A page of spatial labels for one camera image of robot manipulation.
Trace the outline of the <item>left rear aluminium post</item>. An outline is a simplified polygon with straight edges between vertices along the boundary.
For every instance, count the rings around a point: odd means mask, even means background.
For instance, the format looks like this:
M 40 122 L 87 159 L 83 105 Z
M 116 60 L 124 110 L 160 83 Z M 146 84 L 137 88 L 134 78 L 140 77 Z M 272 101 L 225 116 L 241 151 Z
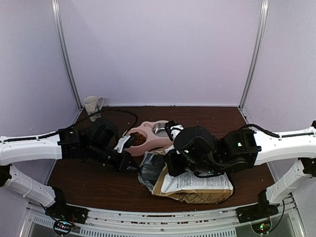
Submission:
M 59 0 L 52 0 L 52 11 L 53 11 L 53 16 L 54 16 L 54 21 L 57 29 L 57 35 L 59 39 L 59 44 L 61 48 L 61 54 L 62 54 L 62 61 L 64 64 L 65 72 L 66 72 L 66 77 L 70 85 L 71 93 L 74 97 L 76 107 L 81 110 L 82 109 L 82 104 L 79 98 L 79 93 L 78 89 L 75 83 L 72 67 L 71 67 L 71 62 L 66 46 L 66 39 L 65 39 L 65 34 L 63 30 L 63 24 L 62 24 L 62 16 L 61 16 L 61 11 L 60 11 L 60 2 Z

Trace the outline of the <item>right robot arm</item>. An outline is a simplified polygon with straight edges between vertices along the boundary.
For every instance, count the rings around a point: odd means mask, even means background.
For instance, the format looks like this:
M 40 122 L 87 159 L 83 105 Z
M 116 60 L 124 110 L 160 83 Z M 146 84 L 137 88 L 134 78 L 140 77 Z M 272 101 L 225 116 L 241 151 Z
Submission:
M 237 173 L 271 161 L 294 158 L 292 167 L 264 191 L 253 214 L 265 217 L 304 181 L 316 175 L 316 124 L 296 131 L 271 132 L 246 124 L 217 139 L 200 125 L 184 128 L 169 121 L 164 129 L 173 147 L 164 155 L 169 175 L 191 171 L 197 178 Z

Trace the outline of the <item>brown dog food kibble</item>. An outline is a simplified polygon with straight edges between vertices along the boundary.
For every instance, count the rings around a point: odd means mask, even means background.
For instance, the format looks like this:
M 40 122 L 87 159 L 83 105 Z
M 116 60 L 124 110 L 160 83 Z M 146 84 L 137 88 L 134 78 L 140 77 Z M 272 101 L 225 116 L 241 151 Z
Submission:
M 130 136 L 132 138 L 132 146 L 143 145 L 147 140 L 147 137 L 139 132 L 133 132 Z

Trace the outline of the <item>right rear aluminium post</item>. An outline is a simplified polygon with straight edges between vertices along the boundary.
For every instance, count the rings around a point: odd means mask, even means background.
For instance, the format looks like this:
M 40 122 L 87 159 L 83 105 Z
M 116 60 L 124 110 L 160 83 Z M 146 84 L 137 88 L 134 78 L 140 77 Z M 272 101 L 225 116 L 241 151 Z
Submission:
M 238 107 L 241 111 L 244 110 L 245 108 L 246 100 L 250 92 L 252 81 L 254 79 L 255 70 L 257 67 L 258 60 L 259 60 L 260 50 L 263 44 L 264 35 L 266 31 L 268 14 L 269 14 L 269 1 L 262 0 L 253 53 L 252 53 L 252 57 L 250 61 L 249 70 L 247 73 L 246 83 L 245 83 L 242 97 L 241 97 L 239 107 Z

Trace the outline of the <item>white patterned ceramic mug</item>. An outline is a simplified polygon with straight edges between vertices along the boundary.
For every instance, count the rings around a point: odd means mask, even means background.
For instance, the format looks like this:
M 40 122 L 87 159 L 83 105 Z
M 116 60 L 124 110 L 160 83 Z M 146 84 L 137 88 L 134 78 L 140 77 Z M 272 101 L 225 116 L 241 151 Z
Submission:
M 96 113 L 101 111 L 104 98 L 98 96 L 89 96 L 83 100 L 84 107 L 91 122 L 95 122 L 97 118 L 101 117 L 101 113 Z

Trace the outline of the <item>aluminium post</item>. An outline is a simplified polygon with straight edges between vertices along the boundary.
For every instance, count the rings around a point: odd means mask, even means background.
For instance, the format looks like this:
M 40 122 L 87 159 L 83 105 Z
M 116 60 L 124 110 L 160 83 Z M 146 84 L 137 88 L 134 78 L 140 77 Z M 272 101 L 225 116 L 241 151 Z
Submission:
M 263 44 L 264 35 L 266 31 L 268 14 L 269 14 L 269 1 L 262 0 L 253 53 L 252 53 L 252 57 L 250 61 L 249 70 L 247 73 L 246 83 L 245 83 L 242 97 L 241 97 L 239 107 L 238 107 L 241 111 L 244 110 L 245 108 L 246 100 L 250 92 L 252 81 L 254 79 L 255 70 L 257 67 L 258 60 L 259 60 L 260 50 Z
M 65 72 L 66 72 L 66 77 L 70 85 L 71 93 L 74 97 L 76 107 L 81 110 L 82 109 L 82 104 L 79 98 L 79 93 L 78 89 L 75 83 L 72 67 L 71 67 L 71 62 L 66 46 L 66 39 L 65 39 L 65 34 L 63 30 L 63 24 L 62 24 L 62 16 L 61 16 L 61 11 L 60 11 L 60 2 L 59 0 L 52 0 L 52 11 L 53 11 L 53 16 L 54 16 L 54 21 L 57 29 L 57 35 L 59 39 L 59 44 L 61 48 L 61 54 L 62 54 L 62 61 L 64 64 Z

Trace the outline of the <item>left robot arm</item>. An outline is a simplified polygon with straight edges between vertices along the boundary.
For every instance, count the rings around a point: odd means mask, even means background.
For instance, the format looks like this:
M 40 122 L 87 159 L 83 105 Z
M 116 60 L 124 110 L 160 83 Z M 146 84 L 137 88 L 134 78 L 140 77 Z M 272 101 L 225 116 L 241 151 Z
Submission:
M 111 121 L 97 118 L 89 128 L 60 129 L 33 137 L 0 138 L 0 185 L 11 188 L 47 209 L 60 219 L 71 215 L 63 192 L 44 185 L 18 170 L 14 163 L 40 159 L 90 158 L 118 172 L 138 172 L 139 166 L 125 150 L 136 140 L 134 135 L 118 137 L 118 128 Z

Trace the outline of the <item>dog food bag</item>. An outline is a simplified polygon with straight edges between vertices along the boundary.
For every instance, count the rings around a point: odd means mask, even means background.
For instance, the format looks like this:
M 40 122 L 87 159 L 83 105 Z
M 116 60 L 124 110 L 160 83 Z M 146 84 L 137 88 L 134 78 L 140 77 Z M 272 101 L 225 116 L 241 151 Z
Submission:
M 234 194 L 228 176 L 198 178 L 188 171 L 177 177 L 168 174 L 163 161 L 164 151 L 145 152 L 138 180 L 154 196 L 166 197 L 189 204 L 219 204 Z

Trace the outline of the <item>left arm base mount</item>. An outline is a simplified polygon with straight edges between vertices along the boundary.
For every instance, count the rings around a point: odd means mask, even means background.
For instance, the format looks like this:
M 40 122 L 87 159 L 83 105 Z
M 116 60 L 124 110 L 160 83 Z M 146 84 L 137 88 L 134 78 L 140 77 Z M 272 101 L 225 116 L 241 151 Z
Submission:
M 85 224 L 88 216 L 88 209 L 68 205 L 63 191 L 55 187 L 52 189 L 55 193 L 55 203 L 44 209 L 46 215 L 54 220 L 53 231 L 57 235 L 64 237 L 76 227 L 76 224 Z

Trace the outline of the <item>front aluminium frame rail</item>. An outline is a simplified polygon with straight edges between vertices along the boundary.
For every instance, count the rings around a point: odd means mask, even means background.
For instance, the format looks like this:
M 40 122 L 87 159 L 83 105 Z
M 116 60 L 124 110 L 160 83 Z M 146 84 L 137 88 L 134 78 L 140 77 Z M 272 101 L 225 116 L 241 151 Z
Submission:
M 268 237 L 305 237 L 292 196 L 270 217 Z M 236 208 L 186 212 L 127 212 L 88 208 L 85 224 L 76 224 L 69 237 L 260 237 L 248 223 L 239 223 Z

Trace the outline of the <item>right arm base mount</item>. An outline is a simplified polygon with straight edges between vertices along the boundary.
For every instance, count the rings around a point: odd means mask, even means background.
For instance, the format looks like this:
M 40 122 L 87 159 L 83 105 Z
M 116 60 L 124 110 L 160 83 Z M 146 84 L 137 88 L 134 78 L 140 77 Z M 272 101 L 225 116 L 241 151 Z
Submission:
M 278 204 L 253 204 L 236 209 L 239 223 L 250 223 L 252 230 L 259 235 L 268 234 L 272 229 L 270 217 L 278 214 Z

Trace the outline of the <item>pink double pet bowl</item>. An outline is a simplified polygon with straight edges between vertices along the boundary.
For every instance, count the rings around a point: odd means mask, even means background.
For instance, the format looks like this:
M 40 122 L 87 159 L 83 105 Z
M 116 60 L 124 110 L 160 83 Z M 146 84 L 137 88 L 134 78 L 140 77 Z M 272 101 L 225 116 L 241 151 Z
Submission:
M 151 150 L 170 147 L 173 142 L 169 139 L 164 127 L 167 120 L 158 120 L 154 122 L 144 121 L 140 126 L 132 128 L 127 134 L 138 133 L 144 142 L 140 145 L 130 146 L 124 150 L 129 152 L 132 157 L 138 157 Z

